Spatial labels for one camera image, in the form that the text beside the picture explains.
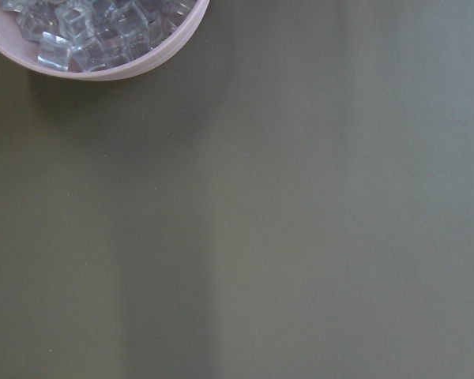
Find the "pink ice bowl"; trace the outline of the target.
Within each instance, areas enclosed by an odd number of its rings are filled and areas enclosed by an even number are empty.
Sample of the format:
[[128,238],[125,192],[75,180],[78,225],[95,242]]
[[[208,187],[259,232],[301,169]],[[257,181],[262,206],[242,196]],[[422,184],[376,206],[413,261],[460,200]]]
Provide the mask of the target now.
[[117,81],[136,77],[161,66],[177,54],[197,30],[208,6],[207,0],[195,2],[184,22],[148,54],[125,65],[93,73],[62,72],[38,63],[36,45],[23,39],[16,21],[0,8],[0,54],[19,66],[49,77],[76,81]]

